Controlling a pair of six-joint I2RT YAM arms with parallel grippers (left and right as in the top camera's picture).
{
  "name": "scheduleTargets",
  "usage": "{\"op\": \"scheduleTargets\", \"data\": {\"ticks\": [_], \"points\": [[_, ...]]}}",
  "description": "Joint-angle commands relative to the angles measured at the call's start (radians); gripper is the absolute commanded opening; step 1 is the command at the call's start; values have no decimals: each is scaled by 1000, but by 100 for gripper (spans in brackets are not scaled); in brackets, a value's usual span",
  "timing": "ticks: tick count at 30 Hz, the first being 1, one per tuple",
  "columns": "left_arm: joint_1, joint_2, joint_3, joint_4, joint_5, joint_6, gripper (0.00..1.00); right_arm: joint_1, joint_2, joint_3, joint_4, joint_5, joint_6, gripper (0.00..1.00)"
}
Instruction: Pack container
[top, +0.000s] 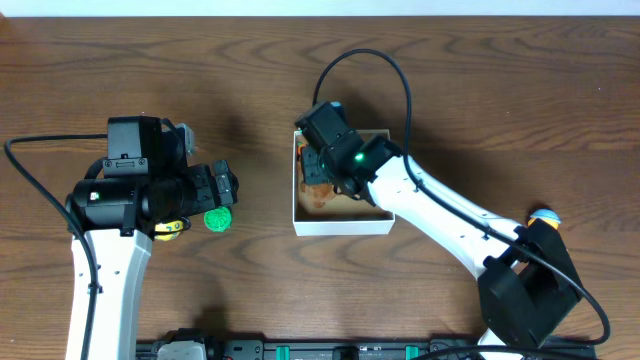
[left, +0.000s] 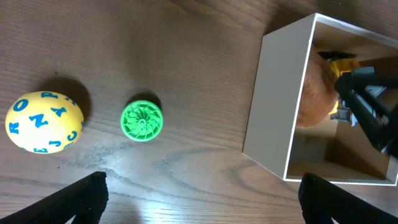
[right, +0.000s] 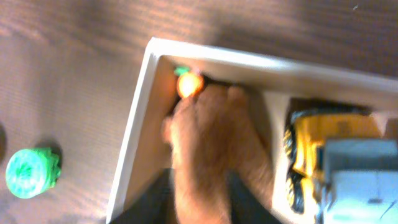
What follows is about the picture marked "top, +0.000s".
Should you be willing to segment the brown plush teddy bear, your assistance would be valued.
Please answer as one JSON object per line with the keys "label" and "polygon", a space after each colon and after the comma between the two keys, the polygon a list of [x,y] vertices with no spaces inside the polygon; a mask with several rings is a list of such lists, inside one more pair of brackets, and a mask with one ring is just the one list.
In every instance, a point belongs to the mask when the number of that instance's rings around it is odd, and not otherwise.
{"label": "brown plush teddy bear", "polygon": [[309,212],[319,211],[329,201],[336,197],[336,193],[334,192],[334,186],[332,184],[309,186],[303,183],[301,165],[299,162],[299,148],[303,145],[308,144],[298,142],[296,146],[296,190],[298,203],[302,208]]}

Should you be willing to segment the white cardboard box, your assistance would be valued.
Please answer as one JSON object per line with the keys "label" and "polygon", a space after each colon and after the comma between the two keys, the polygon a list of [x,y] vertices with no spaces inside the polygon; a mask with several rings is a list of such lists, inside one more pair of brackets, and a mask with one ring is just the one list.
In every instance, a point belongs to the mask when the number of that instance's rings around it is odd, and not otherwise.
{"label": "white cardboard box", "polygon": [[395,224],[396,216],[366,201],[353,200],[336,194],[319,211],[302,208],[297,198],[296,146],[307,143],[299,130],[293,132],[292,142],[292,223],[295,233],[304,236],[358,236],[387,235]]}

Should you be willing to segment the orange rubber duck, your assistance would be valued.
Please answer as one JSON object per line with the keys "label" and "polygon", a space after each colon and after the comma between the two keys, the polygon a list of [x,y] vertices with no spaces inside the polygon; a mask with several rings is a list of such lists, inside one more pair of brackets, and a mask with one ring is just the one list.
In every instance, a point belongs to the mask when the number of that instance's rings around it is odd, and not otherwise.
{"label": "orange rubber duck", "polygon": [[527,222],[528,226],[531,226],[536,220],[540,220],[542,222],[547,223],[549,226],[553,227],[555,230],[559,228],[559,225],[562,223],[560,217],[551,209],[537,209],[530,216]]}

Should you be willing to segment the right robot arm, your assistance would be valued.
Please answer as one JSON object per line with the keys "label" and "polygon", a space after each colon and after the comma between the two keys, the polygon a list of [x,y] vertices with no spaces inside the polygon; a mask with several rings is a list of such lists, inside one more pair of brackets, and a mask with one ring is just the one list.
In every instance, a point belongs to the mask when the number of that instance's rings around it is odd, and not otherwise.
{"label": "right robot arm", "polygon": [[333,138],[295,132],[314,172],[356,200],[399,216],[452,254],[477,281],[486,359],[512,359],[516,348],[542,349],[569,312],[587,298],[562,241],[558,216],[534,212],[527,225],[502,218],[457,194],[389,139],[355,130]]}

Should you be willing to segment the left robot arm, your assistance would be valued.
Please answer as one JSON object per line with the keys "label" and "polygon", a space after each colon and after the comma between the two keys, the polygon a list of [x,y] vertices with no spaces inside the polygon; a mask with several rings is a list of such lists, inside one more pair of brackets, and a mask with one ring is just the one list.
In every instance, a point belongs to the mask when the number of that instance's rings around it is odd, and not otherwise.
{"label": "left robot arm", "polygon": [[68,359],[131,359],[140,295],[156,240],[172,240],[191,217],[237,201],[229,164],[185,159],[148,172],[142,158],[99,159],[67,198],[74,293]]}

